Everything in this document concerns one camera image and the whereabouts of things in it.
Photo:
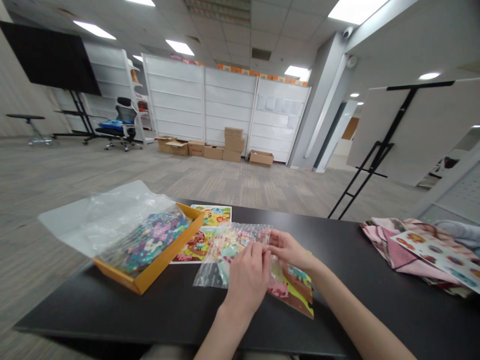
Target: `drop ceiling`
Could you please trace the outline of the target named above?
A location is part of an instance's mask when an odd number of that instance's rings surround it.
[[[48,29],[121,47],[131,59],[142,52],[168,56],[173,52],[168,39],[187,43],[193,59],[210,67],[220,61],[280,76],[290,65],[310,68],[318,47],[349,25],[327,18],[337,0],[253,0],[250,27],[193,15],[183,0],[153,0],[156,7],[125,0],[3,1],[10,13]],[[96,38],[72,19],[96,24],[117,40]],[[271,51],[269,61],[252,59],[252,47]]]

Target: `black easel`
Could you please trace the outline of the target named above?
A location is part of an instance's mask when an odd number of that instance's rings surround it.
[[[81,122],[83,123],[83,126],[85,127],[86,131],[78,131],[75,133],[54,133],[52,134],[51,138],[56,139],[58,136],[87,137],[86,139],[83,140],[83,145],[88,145],[89,141],[95,138],[107,138],[107,136],[101,136],[95,133],[92,123],[90,122],[90,115],[88,115],[87,112],[85,111],[84,103],[80,98],[79,92],[78,91],[73,92],[72,90],[69,90],[69,92],[70,92],[71,98],[73,99],[73,103],[75,104],[77,111],[60,110],[56,112],[65,114],[65,115],[80,117]]]
[[[337,207],[340,205],[340,202],[343,200],[345,195],[348,195],[349,197],[351,197],[351,200],[348,203],[348,205],[346,206],[346,208],[343,210],[343,212],[340,214],[340,216],[338,217],[338,220],[342,219],[342,217],[345,215],[345,213],[349,209],[350,205],[352,205],[354,200],[360,194],[360,192],[362,191],[364,186],[367,184],[367,182],[370,180],[370,178],[372,177],[373,174],[379,175],[379,176],[384,177],[384,178],[387,177],[385,175],[376,173],[375,171],[380,166],[380,164],[385,159],[385,157],[388,155],[388,153],[390,152],[392,147],[395,145],[393,142],[390,142],[390,140],[392,139],[392,136],[394,135],[395,130],[397,130],[397,128],[400,124],[400,121],[402,120],[405,113],[407,112],[407,109],[409,108],[410,103],[412,102],[412,99],[414,98],[415,94],[417,93],[417,90],[422,89],[422,88],[438,88],[438,87],[452,86],[454,84],[454,82],[455,81],[443,81],[443,82],[433,82],[433,83],[421,84],[421,85],[389,86],[389,87],[386,88],[387,91],[394,91],[394,90],[410,90],[410,91],[408,92],[408,95],[406,96],[405,101],[400,106],[400,109],[396,113],[395,119],[393,119],[393,122],[391,123],[390,128],[388,129],[388,132],[386,133],[383,141],[376,141],[375,144],[373,145],[373,147],[371,148],[370,152],[366,156],[365,160],[363,160],[363,162],[361,163],[360,167],[356,167],[358,170],[355,173],[355,176],[350,181],[350,183],[346,187],[343,194],[340,196],[340,199],[336,203],[333,210],[330,212],[330,215],[328,215],[329,219],[332,217],[333,213],[335,212]],[[374,151],[377,147],[379,147],[378,152],[376,153],[375,157],[373,158],[373,161],[371,162],[369,169],[364,169],[365,164],[369,161],[370,157],[372,156],[372,154],[374,153]],[[352,186],[352,184],[354,183],[355,179],[359,176],[361,171],[367,172],[368,176],[363,181],[361,186],[358,188],[356,193],[351,194],[351,193],[349,193],[349,189]]]

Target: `black monitor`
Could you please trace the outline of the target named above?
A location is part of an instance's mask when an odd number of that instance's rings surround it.
[[[31,83],[102,96],[80,36],[0,21]]]

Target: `blue cushion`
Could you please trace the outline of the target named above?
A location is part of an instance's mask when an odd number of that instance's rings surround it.
[[[113,119],[113,120],[101,122],[98,125],[101,128],[105,128],[105,129],[114,129],[114,130],[123,131],[124,129],[123,124],[133,124],[133,123],[134,122],[132,120],[121,121],[121,120]]]

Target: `ceiling vent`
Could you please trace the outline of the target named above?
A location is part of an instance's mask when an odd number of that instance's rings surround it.
[[[201,44],[200,39],[198,37],[191,36],[191,35],[187,35],[186,37],[189,39],[192,39],[194,42]]]
[[[272,56],[271,51],[262,50],[262,49],[259,49],[259,48],[256,48],[256,47],[251,48],[251,58],[252,59],[269,61],[271,56]]]
[[[250,0],[184,0],[192,15],[250,26]]]

